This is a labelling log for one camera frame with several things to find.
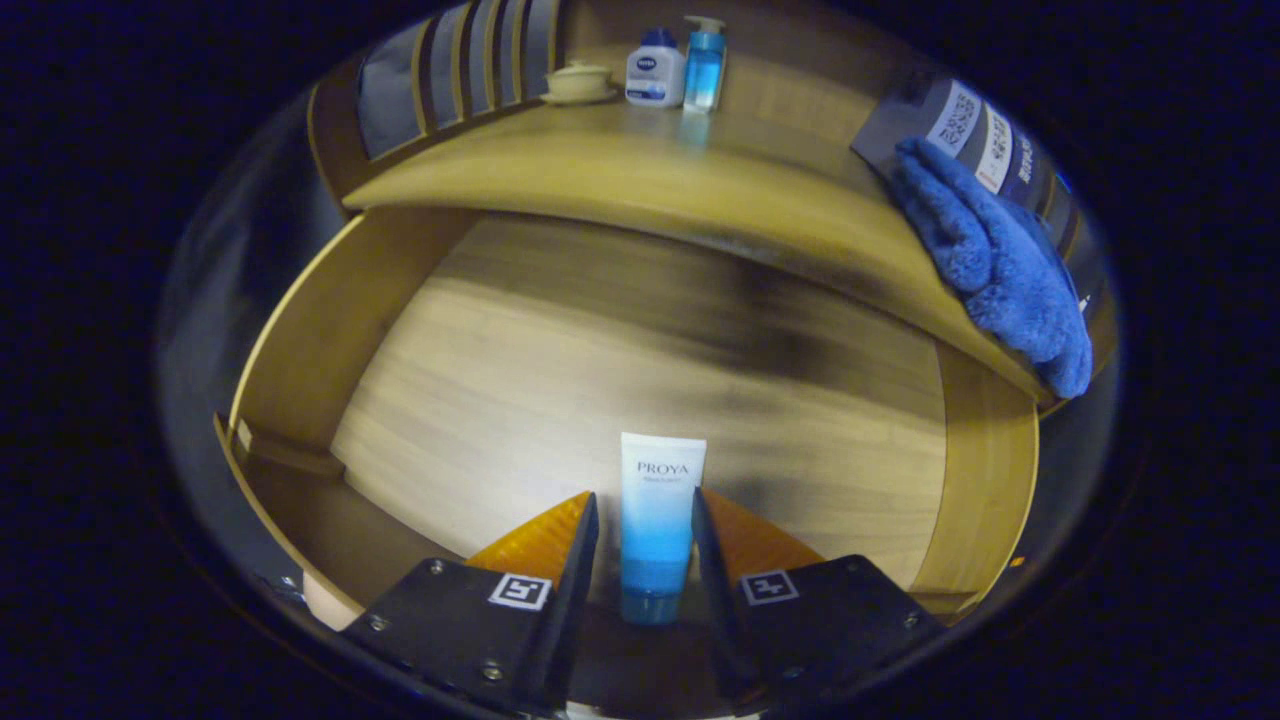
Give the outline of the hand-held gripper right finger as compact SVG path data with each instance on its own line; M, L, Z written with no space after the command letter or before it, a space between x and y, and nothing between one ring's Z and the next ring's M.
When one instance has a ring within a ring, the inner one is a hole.
M810 717L882 687L946 633L869 559L824 560L708 488L698 547L721 694L737 716Z

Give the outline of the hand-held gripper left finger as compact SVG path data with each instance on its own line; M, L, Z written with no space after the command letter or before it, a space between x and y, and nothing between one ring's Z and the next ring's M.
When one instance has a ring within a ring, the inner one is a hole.
M343 632L448 717L563 717L600 530L582 492L530 521L550 565L425 559Z

